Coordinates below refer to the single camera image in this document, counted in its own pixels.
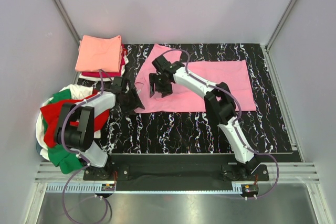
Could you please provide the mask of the pink t shirt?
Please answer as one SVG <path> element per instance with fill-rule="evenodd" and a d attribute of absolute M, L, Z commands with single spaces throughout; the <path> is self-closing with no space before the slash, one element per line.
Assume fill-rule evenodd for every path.
<path fill-rule="evenodd" d="M 177 71 L 177 83 L 172 83 L 172 94 L 161 97 L 161 94 L 157 92 L 152 97 L 150 96 L 149 74 L 156 72 L 152 61 L 168 49 L 168 47 L 155 44 L 141 66 L 135 79 L 135 87 L 145 108 L 136 109 L 136 113 L 205 112 L 204 96 L 213 88 L 191 78 L 185 72 L 185 67 Z M 256 111 L 245 60 L 190 62 L 188 70 L 192 75 L 212 85 L 226 83 L 231 94 L 239 102 L 242 111 Z"/>

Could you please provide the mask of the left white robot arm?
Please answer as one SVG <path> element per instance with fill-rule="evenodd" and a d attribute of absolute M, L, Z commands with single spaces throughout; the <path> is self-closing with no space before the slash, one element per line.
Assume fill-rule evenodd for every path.
<path fill-rule="evenodd" d="M 126 77 L 115 77 L 109 87 L 81 102 L 64 103 L 54 132 L 57 144 L 95 167 L 95 174 L 103 180 L 113 175 L 113 167 L 107 163 L 108 154 L 94 141 L 95 119 L 115 106 L 124 114 L 134 114 L 137 108 L 144 108 L 136 88 L 130 87 Z"/>

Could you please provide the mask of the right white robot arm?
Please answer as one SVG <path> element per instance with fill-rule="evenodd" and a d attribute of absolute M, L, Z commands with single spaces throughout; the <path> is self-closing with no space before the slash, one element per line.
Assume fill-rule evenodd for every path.
<path fill-rule="evenodd" d="M 169 62 L 163 55 L 152 61 L 156 73 L 149 74 L 150 96 L 156 92 L 163 97 L 173 93 L 172 84 L 181 85 L 204 100 L 210 122 L 224 132 L 238 166 L 239 176 L 250 180 L 257 174 L 260 161 L 239 125 L 241 107 L 224 82 L 215 84 L 188 70 L 187 63 Z"/>

